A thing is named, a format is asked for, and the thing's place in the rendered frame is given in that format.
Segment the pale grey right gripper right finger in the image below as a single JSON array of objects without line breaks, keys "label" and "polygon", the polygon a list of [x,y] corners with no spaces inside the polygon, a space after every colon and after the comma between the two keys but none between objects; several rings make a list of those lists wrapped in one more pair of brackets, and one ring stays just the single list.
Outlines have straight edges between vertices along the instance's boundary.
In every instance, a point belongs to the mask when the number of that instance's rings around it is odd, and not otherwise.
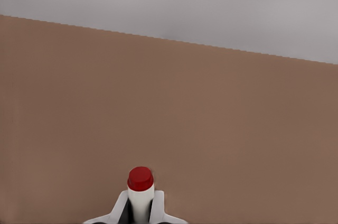
[{"label": "pale grey right gripper right finger", "polygon": [[164,192],[155,190],[149,224],[188,224],[188,222],[167,214],[164,210]]}]

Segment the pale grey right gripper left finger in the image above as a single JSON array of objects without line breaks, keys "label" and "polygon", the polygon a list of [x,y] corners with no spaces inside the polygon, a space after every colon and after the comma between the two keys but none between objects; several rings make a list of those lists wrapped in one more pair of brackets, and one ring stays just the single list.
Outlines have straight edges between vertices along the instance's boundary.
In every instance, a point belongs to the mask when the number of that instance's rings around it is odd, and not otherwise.
[{"label": "pale grey right gripper left finger", "polygon": [[119,195],[112,211],[109,214],[87,220],[83,224],[98,224],[98,223],[117,224],[120,220],[122,213],[123,213],[127,199],[128,199],[128,191],[127,190],[122,191],[121,194]]}]

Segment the white bottle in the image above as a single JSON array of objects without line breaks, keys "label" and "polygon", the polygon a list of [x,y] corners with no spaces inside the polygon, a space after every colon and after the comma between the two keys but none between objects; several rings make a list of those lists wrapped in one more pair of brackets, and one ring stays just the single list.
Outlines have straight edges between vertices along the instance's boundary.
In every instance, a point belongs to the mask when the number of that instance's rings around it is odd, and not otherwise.
[{"label": "white bottle", "polygon": [[154,196],[155,187],[153,184],[143,191],[128,188],[128,199],[131,204],[134,223],[149,223]]}]

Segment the red bottle cap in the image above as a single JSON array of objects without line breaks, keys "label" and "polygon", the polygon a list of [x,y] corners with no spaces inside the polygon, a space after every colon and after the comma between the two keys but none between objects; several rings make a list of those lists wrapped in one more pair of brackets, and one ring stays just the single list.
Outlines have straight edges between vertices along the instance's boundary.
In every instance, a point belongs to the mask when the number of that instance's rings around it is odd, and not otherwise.
[{"label": "red bottle cap", "polygon": [[154,177],[151,170],[145,166],[133,168],[128,175],[127,186],[129,189],[142,192],[154,185]]}]

